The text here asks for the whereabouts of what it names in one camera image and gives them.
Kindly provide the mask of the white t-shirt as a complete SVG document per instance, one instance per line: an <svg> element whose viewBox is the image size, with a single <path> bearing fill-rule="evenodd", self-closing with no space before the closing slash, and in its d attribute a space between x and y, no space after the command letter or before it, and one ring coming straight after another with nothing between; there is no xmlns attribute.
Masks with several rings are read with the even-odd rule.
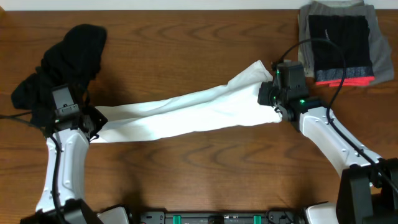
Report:
<svg viewBox="0 0 398 224"><path fill-rule="evenodd" d="M233 126L279 123L271 106L257 102L261 84L273 79L260 60L227 84L167 100L98 106L108 119L95 143L155 141Z"/></svg>

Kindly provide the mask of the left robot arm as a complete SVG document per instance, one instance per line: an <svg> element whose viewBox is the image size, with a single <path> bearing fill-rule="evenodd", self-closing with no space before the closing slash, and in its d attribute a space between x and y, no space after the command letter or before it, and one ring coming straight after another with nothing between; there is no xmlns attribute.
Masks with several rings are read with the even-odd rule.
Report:
<svg viewBox="0 0 398 224"><path fill-rule="evenodd" d="M129 223L123 206L97 213L84 200L86 154L107 119L83 99L81 90L70 85L53 88L52 99L55 117L46 138L49 158L44 189L35 213L20 223Z"/></svg>

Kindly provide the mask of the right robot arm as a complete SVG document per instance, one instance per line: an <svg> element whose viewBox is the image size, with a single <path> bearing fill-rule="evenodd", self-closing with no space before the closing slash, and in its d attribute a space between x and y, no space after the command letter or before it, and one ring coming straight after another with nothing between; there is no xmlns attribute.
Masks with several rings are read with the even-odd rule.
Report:
<svg viewBox="0 0 398 224"><path fill-rule="evenodd" d="M397 223L397 159L384 159L361 144L317 97L311 97L300 62L279 62L258 103L309 138L340 176L336 203L304 208L296 223Z"/></svg>

